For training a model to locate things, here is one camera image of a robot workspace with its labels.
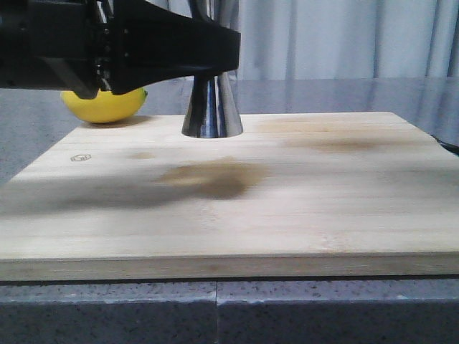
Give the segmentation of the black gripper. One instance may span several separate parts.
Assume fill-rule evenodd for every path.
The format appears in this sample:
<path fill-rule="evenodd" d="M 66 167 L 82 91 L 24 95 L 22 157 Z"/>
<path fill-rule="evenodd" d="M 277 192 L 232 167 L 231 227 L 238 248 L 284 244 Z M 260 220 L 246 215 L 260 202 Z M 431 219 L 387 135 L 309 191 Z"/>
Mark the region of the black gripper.
<path fill-rule="evenodd" d="M 111 1 L 2 1 L 1 87 L 110 90 Z"/>

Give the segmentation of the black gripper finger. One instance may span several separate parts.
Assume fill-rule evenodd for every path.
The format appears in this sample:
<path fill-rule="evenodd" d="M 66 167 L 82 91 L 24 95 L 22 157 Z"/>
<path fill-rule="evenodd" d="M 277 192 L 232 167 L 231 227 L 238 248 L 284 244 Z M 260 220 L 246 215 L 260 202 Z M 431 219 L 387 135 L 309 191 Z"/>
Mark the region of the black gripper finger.
<path fill-rule="evenodd" d="M 223 22 L 231 1 L 190 1 L 182 16 L 148 1 L 114 1 L 109 86 L 115 95 L 239 66 L 240 33 Z"/>

